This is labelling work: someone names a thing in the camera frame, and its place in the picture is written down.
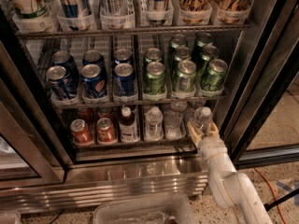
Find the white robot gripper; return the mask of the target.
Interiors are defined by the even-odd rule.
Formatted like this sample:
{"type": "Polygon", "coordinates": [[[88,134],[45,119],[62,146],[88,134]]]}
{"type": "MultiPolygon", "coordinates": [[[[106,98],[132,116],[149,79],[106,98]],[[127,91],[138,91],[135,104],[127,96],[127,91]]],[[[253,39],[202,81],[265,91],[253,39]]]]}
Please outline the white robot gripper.
{"type": "Polygon", "coordinates": [[[233,164],[228,156],[226,145],[219,138],[219,130],[214,122],[209,124],[207,136],[204,138],[204,134],[198,133],[190,121],[187,123],[187,127],[193,143],[199,147],[203,161],[210,172],[233,171],[233,164]]]}

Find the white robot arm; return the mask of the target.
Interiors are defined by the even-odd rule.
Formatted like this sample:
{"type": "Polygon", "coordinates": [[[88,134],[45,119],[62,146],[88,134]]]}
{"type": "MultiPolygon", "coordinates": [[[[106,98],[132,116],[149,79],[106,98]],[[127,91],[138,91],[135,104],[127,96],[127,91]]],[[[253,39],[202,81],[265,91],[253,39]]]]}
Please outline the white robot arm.
{"type": "Polygon", "coordinates": [[[237,206],[247,224],[273,224],[249,177],[235,169],[216,126],[211,124],[206,136],[190,121],[187,127],[206,164],[207,183],[216,204],[224,209],[237,206]]]}

